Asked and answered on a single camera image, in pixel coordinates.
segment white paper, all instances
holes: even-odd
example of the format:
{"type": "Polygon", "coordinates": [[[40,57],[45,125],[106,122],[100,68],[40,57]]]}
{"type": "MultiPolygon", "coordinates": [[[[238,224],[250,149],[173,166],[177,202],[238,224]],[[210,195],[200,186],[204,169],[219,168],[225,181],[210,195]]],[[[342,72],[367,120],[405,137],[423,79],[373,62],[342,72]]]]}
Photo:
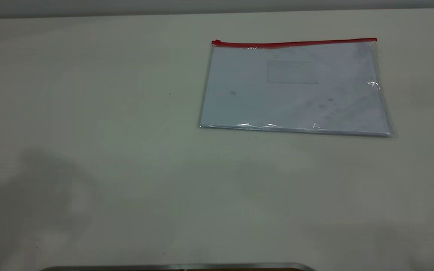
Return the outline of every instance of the white paper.
{"type": "Polygon", "coordinates": [[[390,135],[371,43],[215,47],[200,125],[390,135]]]}

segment table surface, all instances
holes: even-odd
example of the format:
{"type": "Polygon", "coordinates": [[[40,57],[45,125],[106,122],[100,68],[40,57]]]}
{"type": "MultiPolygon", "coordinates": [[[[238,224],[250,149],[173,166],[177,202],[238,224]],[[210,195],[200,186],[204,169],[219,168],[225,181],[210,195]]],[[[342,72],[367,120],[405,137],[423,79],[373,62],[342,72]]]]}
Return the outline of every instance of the table surface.
{"type": "Polygon", "coordinates": [[[434,9],[0,20],[0,270],[238,262],[434,270],[434,9]],[[397,138],[198,127],[211,40],[367,37],[397,138]]]}

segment red zipper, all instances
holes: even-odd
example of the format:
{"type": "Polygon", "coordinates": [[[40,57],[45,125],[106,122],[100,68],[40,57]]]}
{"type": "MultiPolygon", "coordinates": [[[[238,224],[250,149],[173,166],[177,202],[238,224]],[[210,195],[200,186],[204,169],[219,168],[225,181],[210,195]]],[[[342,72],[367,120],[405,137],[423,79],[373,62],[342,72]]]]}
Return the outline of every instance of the red zipper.
{"type": "Polygon", "coordinates": [[[377,38],[355,38],[353,40],[335,40],[335,41],[295,41],[293,43],[223,43],[222,41],[212,41],[212,45],[217,47],[231,47],[231,48],[282,48],[292,46],[308,46],[330,43],[368,43],[377,41],[377,38]]]}

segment metal edge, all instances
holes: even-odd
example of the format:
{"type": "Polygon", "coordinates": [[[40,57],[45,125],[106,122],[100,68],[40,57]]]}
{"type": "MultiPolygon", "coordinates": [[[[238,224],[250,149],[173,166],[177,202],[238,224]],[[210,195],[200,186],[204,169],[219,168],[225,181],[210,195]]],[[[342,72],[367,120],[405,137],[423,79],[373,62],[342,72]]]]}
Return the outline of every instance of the metal edge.
{"type": "Polygon", "coordinates": [[[240,264],[170,264],[135,266],[53,266],[41,271],[129,271],[129,270],[177,270],[177,269],[250,269],[250,268],[293,268],[315,271],[300,263],[240,263],[240,264]]]}

